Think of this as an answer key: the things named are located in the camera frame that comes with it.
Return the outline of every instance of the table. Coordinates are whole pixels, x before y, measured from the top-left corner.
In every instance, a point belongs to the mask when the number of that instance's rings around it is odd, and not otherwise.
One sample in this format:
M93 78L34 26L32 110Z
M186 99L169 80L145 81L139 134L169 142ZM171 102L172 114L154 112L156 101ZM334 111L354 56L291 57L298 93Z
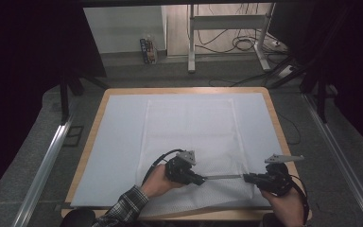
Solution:
M261 93L266 102L269 116L271 118L273 127L275 129L278 142L282 149L283 154L290 155L285 136L282 132L281 125L278 121L277 114L274 110L272 101L268 90L261 87L251 87L251 88L206 88L206 87L196 87L196 88L135 88L135 89L109 89L106 91L102 98L98 112L95 117L94 124L90 131L86 146L80 158L78 169L76 171L74 180L70 186L68 195L65 202L70 203L75 196L76 189L84 173L87 165L87 161L90 157L93 145L97 136L97 132L102 121L102 117L105 113L106 104L109 101L110 96L117 95L166 95L166 94L249 94L249 93ZM297 169L294 163L287 163L289 172L292 175L298 176ZM61 214L65 216L71 209L62 209ZM106 212L106 210L95 210L97 216L101 216ZM164 215L159 217L149 217L144 219L228 219L228 220L258 220L262 219L265 213L270 212L268 209L230 209L230 208L203 208L190 212L183 212L179 214Z

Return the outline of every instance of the plaid shirt sleeve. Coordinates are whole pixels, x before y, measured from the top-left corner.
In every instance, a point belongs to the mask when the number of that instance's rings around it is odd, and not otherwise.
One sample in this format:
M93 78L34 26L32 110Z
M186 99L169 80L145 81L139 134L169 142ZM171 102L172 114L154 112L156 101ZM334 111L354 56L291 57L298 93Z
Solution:
M120 196L119 201L104 216L95 220L93 227L111 227L137 220L148 197L136 185Z

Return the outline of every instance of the black cable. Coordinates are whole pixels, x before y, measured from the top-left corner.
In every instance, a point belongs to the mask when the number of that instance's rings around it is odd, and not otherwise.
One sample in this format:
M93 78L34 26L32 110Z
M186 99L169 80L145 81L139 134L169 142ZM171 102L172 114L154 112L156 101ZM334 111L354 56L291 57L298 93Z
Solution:
M255 37L252 37L255 41L258 41L258 39L256 38L256 32L262 32L261 30L258 30L258 29L255 29ZM266 37L269 37L271 38L272 40L274 41L279 41L278 39L274 38L273 36L269 35L268 33L265 34ZM280 53L280 54L285 54L285 55L288 55L288 52L287 50L284 50L284 51L280 51L280 50L274 50L274 49L271 49L270 47L268 47L266 44L263 44L262 46L262 50L264 51L264 53Z
M250 3L247 4L246 12L244 14L247 14L249 12L249 5L250 5Z
M303 221L304 221L304 225L305 225L305 223L308 220L308 215L309 215L308 193L307 193L305 184L303 183L303 181L300 178L298 178L294 175L290 175L290 177L294 177L294 178L298 179L300 181L300 183L302 184L303 191L293 180L291 180L294 189L296 189L296 191L299 193L300 197L302 198L302 208L304 210Z
M174 152L185 152L185 150L182 149L172 149L170 150L168 153L161 155L157 160L155 160L155 162L151 165L151 167L149 168L149 170L146 173L146 176L143 179L143 183L144 184L146 182L146 180L149 177L149 174L151 174L151 172L154 170L154 168L162 161L164 160L164 157L166 157L167 155L174 153Z
M257 38L256 38L256 29L255 29L255 34L254 34L254 44L256 43L256 41L258 40Z
M212 12L212 10L211 10L211 4L208 5L208 10L210 10Z
M202 40L201 40L201 36L199 34L199 42L203 45L206 45L206 44L210 44L211 42L213 42L214 40L216 40L219 36L221 36L223 33L225 33L226 31L228 31L229 29L224 29L222 32L220 32L219 34L217 34L211 41L207 42L207 43L203 43Z
M235 49L235 46L232 49L225 50L225 51L216 51L216 50L210 49L208 47L205 47L203 45L195 45L195 47L203 48L203 49L206 49L206 50L212 51L214 53L218 53L218 54L225 54L225 53L231 52L232 50Z
M244 3L240 4L240 7L237 9L237 11L235 12L235 14L237 14L238 11L240 11L244 6Z
M278 69L281 65L283 65L286 61L288 61L289 58L284 59L283 61L281 61L280 63L278 63L272 70L272 73L269 75L269 77L265 78L264 81L262 82L263 87L267 88L267 83L269 81L269 79L271 79L272 77L276 76L276 74L274 74L273 72Z
M272 62L272 63L274 63L274 64L279 64L279 63L281 63L283 60L281 60L281 61L275 61L275 60L272 60L271 58L270 58L270 56L278 56L278 55L288 55L288 54L284 54L284 53L268 53L267 54L267 60L268 61L270 61L270 62Z
M233 46L235 46L235 48L237 48L241 51L249 51L254 47L254 44L251 42L250 39L240 39L240 38L242 38L242 37L237 37L237 38L233 39ZM238 45L242 44L242 43L250 44L250 47L245 47L245 48L239 47Z
M222 81L222 82L228 82L228 83L231 83L231 85L229 85L228 87L235 87L239 84L242 84L242 83L245 83L245 82L248 82L248 81L251 81L251 80L256 80L256 79L260 79L262 77L265 77L268 73L265 73L265 74L261 74L261 75L257 75L257 76L253 76L253 77L249 77L247 79L242 79L240 81L231 81L231 80L226 80L226 79L211 79L208 81L208 84L211 86L211 87L215 87L212 82L214 81Z
M186 24L187 37L188 40L190 40L190 34L188 33L188 23L190 22L190 20L188 19L188 5L187 5L187 11L185 12L185 20L186 20L185 24Z
M299 135L299 139L298 139L298 141L297 141L297 142L288 142L288 141L287 141L287 143L288 143L289 145L298 145L298 144L300 144L300 143L301 143L301 141L302 141L302 134L300 133L300 130L299 130L299 128L297 127L297 125L296 125L293 121L289 120L287 117L285 117L285 116L281 115L281 114L280 114L279 112L277 112L276 110L275 110L275 112L276 112L279 116L281 116L284 120L286 120L286 121L288 121L290 124L292 124L292 125L294 126L294 128L296 129L297 134Z

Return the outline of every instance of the hand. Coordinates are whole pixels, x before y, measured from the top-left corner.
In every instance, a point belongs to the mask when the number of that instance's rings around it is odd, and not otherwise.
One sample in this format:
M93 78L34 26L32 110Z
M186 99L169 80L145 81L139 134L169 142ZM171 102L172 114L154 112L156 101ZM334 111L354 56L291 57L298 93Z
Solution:
M300 194L296 189L291 188L282 197L276 197L267 191L261 190L262 196L267 199L272 206L278 220L286 227L303 226L303 203Z
M157 165L149 174L146 182L141 186L141 190L149 198L162 196L164 193L173 188L184 186L182 183L170 182L164 175L164 165Z

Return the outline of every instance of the white cloth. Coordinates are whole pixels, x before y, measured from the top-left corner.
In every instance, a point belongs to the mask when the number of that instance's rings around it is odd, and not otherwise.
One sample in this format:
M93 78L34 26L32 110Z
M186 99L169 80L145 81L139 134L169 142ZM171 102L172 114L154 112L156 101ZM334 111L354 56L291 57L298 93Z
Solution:
M192 170L201 176L249 172L231 98L150 100L136 183L142 182L159 156L175 148L195 151L197 165ZM252 185L242 179L207 181L201 186L190 184L151 200L141 216L247 200L252 191Z

